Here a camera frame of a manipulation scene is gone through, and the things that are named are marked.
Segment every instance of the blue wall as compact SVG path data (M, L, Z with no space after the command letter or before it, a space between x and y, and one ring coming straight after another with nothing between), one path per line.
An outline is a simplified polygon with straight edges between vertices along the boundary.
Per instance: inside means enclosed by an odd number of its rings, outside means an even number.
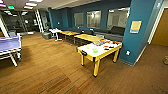
M61 10L54 10L54 9L48 8L48 11L49 11L51 28L52 29L61 28L63 26Z
M119 56L121 61L134 65L139 54L147 44L153 24L160 10L160 7L156 8L157 3L162 3L162 1L163 0L132 0L130 16L127 20L123 38L123 47ZM138 34L130 33L132 21L142 21ZM129 56L126 55L127 50L131 52Z
M163 0L104 0L74 8L64 8L60 10L49 9L49 15L52 28L77 28L74 23L74 13L83 12L84 26L79 27L79 29L89 30L90 28L87 28L87 12L100 10L100 29L106 30L109 9L130 7L130 16L127 20L123 47L120 51L119 60L134 65L147 44L153 24L160 10L160 7L156 7L158 2L162 4ZM132 21L142 21L138 34L130 33ZM126 55L127 50L131 52L129 56Z
M100 29L107 30L107 20L109 9L130 7L131 0L104 0L91 4L86 4L72 8L72 26L75 27L74 13L84 13L84 26L79 27L80 29L89 30L87 27L87 12L90 11L101 11Z

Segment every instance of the glass window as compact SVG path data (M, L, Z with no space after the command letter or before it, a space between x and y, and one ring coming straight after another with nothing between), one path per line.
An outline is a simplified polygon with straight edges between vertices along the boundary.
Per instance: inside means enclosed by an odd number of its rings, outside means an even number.
M75 26L84 26L83 14L84 13L75 13L74 14L74 17L75 17Z
M87 27L100 28L101 11L87 12Z
M113 26L126 27L130 8L110 9L108 14L107 29Z

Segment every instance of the trash can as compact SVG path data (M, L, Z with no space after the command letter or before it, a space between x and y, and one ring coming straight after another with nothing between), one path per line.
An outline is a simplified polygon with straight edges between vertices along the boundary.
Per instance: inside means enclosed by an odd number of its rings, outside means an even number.
M44 38L44 39L51 39L51 33L50 32L43 32L42 33L42 37Z

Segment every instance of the white pillar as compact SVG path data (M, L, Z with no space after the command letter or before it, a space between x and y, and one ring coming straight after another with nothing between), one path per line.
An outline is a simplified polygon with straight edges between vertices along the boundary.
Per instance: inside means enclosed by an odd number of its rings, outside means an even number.
M0 16L0 27L1 27L1 30L4 34L5 37L9 37L8 33L7 33L7 30L5 28L5 23L3 23L3 19L2 19L2 16Z
M44 32L43 25L42 25L42 22L41 22L40 13L39 13L38 9L35 11L35 14L36 14L36 18L37 18L37 22L38 22L38 25L39 25L40 32L43 33Z

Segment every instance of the box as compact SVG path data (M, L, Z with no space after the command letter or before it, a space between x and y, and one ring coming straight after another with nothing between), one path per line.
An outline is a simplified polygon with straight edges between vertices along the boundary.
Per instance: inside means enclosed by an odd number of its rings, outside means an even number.
M165 56L165 59L163 60L164 64L168 64L168 56Z

